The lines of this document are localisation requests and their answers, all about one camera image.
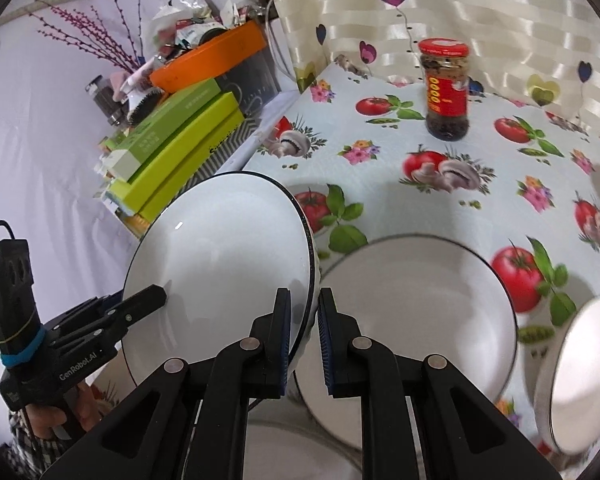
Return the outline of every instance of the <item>red jar lid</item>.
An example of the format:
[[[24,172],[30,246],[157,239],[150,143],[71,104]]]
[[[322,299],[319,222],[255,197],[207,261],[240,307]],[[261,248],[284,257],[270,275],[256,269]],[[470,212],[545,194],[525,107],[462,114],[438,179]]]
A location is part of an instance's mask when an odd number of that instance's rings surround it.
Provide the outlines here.
[[[418,46],[423,54],[445,57],[464,57],[469,55],[469,46],[462,41],[447,38],[428,38]]]

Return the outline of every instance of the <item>white bowl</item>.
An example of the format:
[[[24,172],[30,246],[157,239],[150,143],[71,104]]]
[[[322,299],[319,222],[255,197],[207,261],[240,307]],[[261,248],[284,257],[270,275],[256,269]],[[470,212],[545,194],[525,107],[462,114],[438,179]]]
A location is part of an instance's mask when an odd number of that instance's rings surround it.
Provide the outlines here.
[[[244,480],[362,480],[362,473],[323,440],[275,426],[247,426]]]
[[[362,247],[329,270],[339,312],[395,354],[446,356],[490,400],[500,397],[516,355],[516,317],[489,264],[444,238],[407,235]],[[296,368],[309,410],[327,431],[362,448],[359,399],[333,399],[317,329]]]
[[[575,455],[600,436],[600,296],[556,332],[538,375],[534,411],[553,450]]]
[[[131,376],[140,383],[171,357],[215,357],[272,312],[279,287],[291,291],[292,369],[319,279],[311,230],[283,186],[249,172],[201,182],[155,220],[131,262],[125,299],[152,283],[168,295],[122,341]]]

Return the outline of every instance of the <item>table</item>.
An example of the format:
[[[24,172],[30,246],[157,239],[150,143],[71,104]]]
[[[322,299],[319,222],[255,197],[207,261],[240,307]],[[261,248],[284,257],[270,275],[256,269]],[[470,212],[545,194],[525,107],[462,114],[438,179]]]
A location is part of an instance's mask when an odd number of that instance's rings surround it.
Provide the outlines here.
[[[398,87],[334,63],[245,170],[276,179],[306,204],[322,272],[368,242],[408,233],[450,238],[500,269],[520,343],[497,405],[542,448],[532,407],[542,356],[554,326],[600,294],[600,134],[479,91],[469,106],[467,136],[443,142],[422,120],[423,84]],[[297,156],[269,155],[280,149]],[[333,201],[344,204],[337,218],[327,206]],[[555,274],[551,290],[541,286],[546,297],[507,277],[503,260],[511,251],[540,260],[541,268],[550,259]],[[529,277],[541,279],[539,272]],[[575,478],[592,456],[551,459]]]

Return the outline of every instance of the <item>white cable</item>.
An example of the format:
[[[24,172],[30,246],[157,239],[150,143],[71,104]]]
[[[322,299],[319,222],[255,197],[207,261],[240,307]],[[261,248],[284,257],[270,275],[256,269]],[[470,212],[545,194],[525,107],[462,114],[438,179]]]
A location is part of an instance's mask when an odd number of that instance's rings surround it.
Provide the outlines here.
[[[271,27],[271,24],[269,23],[269,11],[271,10],[272,4],[273,4],[273,0],[269,0],[269,3],[267,3],[267,9],[265,10],[265,13],[264,13],[264,29],[266,32],[269,33],[269,51],[271,52],[271,57],[273,58],[273,63],[276,65],[277,69],[280,70],[280,72],[282,72],[284,75],[286,75],[289,79],[291,79],[291,81],[295,84],[297,82],[296,78],[291,75],[291,71],[286,67],[285,57],[282,54],[282,50],[280,49],[280,45],[278,44],[278,40],[276,39],[276,36],[273,34],[273,28]],[[276,54],[274,53],[273,47],[271,46],[272,43],[276,45],[276,50],[278,51],[278,55],[280,56],[280,59],[282,60],[282,64],[284,65],[284,68],[282,68],[278,64],[278,60],[276,59]]]

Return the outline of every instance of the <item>small bottle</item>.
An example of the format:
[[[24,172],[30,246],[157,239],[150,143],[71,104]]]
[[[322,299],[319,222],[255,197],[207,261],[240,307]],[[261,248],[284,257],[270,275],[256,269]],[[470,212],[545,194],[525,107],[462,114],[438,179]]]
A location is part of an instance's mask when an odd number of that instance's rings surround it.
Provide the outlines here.
[[[422,40],[419,47],[427,83],[427,130],[437,139],[462,139],[469,129],[469,47],[445,38]]]

